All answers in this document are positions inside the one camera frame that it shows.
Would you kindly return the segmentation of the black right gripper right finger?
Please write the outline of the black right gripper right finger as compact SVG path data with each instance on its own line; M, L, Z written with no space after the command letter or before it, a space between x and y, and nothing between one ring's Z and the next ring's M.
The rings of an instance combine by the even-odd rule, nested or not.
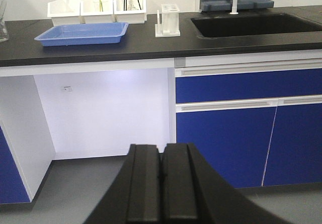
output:
M233 188L192 143L168 144L162 167L164 223L287 223Z

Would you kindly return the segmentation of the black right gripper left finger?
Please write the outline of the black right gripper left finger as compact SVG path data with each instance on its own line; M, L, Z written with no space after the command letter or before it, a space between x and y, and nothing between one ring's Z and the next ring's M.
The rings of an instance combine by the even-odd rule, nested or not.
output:
M159 223L159 152L132 144L115 180L85 223Z

